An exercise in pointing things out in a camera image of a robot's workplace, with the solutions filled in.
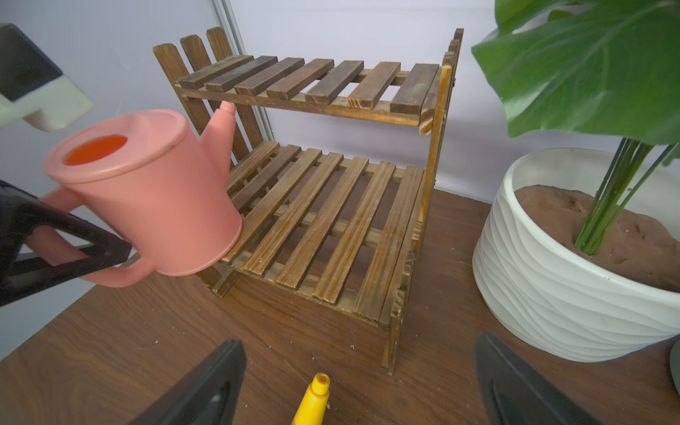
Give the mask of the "pink watering can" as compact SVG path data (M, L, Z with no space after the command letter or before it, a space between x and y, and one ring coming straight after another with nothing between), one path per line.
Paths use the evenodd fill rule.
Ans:
M188 276L225 256L243 227L228 196L235 130L229 102L200 135L181 113L156 109L99 122L49 152L42 168L58 187L42 201L65 213L87 207L138 253L88 282L123 288L153 272Z

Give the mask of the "wooden two-tier shelf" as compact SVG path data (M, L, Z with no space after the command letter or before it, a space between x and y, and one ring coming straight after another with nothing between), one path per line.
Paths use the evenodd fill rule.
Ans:
M381 367L392 374L463 37L457 29L440 64L409 70L392 61L368 68L360 60L235 55L218 27L155 46L200 134L225 101L244 122L228 151L228 194L244 231L200 272L205 286L223 297L251 276L370 324L386 334ZM416 127L430 140L427 163L402 168L283 146L256 129L255 107Z

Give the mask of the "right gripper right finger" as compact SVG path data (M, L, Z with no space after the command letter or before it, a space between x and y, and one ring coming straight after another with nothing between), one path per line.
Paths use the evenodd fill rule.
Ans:
M598 424L492 333L476 338L474 363L491 424Z

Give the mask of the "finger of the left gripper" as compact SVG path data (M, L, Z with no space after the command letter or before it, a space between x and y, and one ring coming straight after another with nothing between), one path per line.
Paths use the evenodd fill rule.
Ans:
M132 245L1 182L1 305L127 260Z

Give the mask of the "yellow watering can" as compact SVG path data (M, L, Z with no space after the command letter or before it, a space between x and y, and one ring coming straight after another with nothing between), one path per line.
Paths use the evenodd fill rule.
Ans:
M325 373L317 373L292 420L292 425L322 425L329 403L330 377Z

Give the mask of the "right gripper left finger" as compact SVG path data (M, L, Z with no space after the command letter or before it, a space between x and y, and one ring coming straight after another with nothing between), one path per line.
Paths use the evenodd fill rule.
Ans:
M218 346L132 423L230 424L246 366L243 343L229 340Z

